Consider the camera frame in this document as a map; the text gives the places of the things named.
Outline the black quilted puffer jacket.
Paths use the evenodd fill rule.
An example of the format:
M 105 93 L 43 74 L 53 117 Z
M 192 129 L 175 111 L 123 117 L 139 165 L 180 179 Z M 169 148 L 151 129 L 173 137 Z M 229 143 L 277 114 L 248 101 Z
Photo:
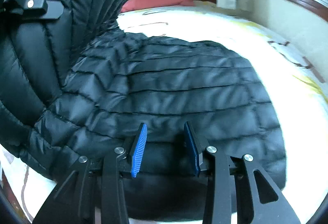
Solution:
M 148 127 L 140 174 L 124 183 L 128 215 L 200 220 L 206 179 L 192 175 L 183 126 L 226 154 L 251 154 L 279 188 L 286 151 L 250 62 L 212 41 L 127 33 L 128 0 L 51 0 L 53 21 L 1 13 L 1 144 L 58 181 L 81 156 L 103 158 Z

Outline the patterned white bed sheet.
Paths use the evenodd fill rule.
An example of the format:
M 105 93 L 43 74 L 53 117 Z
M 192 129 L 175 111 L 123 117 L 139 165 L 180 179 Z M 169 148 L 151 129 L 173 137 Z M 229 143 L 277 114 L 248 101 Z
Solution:
M 183 123 L 234 157 L 252 154 L 283 187 L 301 223 L 327 195 L 327 84 L 270 30 L 202 8 L 121 14 L 119 37 L 96 38 L 26 138 L 52 177 L 78 154 L 117 145 L 141 123 L 139 179 L 190 166 Z

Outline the red pillow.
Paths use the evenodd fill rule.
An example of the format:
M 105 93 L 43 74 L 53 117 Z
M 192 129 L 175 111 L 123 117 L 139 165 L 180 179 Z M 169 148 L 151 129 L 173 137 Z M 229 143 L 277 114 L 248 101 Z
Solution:
M 128 0 L 121 13 L 167 6 L 194 6 L 194 0 Z

